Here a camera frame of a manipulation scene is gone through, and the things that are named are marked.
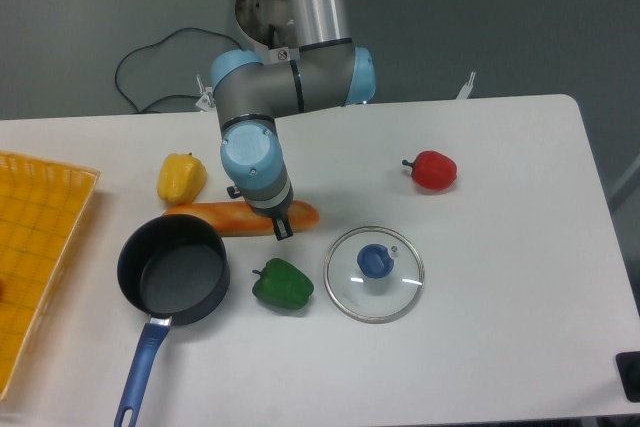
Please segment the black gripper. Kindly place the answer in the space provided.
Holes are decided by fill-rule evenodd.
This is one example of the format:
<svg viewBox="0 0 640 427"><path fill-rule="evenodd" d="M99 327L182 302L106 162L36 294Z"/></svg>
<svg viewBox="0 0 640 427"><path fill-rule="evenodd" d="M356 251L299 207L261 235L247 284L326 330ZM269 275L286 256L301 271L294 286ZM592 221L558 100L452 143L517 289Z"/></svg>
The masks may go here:
<svg viewBox="0 0 640 427"><path fill-rule="evenodd" d="M228 186L226 191L231 199L243 198L257 215L272 217L273 231L277 240L285 240L293 236L293 229L285 215L293 202L293 189L290 184L274 189L241 189L232 185Z"/></svg>

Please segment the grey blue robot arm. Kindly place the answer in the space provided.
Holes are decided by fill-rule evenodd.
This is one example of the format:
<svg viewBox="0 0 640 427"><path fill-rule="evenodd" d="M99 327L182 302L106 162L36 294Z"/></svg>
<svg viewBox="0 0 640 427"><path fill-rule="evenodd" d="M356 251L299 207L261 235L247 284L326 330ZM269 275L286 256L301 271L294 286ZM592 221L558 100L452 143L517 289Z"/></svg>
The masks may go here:
<svg viewBox="0 0 640 427"><path fill-rule="evenodd" d="M229 192L269 219L279 240L293 234L288 213L294 194L276 119L365 103L376 91L373 60L353 44L343 0L285 1L296 58L265 63L251 50L232 50L211 66Z"/></svg>

